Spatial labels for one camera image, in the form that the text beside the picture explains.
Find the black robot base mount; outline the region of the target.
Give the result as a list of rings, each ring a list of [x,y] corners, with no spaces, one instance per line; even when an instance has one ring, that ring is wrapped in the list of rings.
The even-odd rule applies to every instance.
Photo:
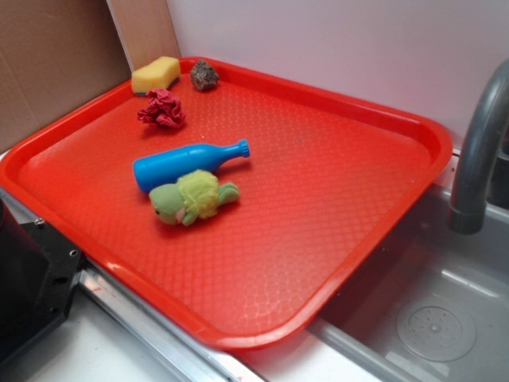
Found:
[[[2,368],[66,321],[82,264],[51,224],[20,224],[1,203]]]

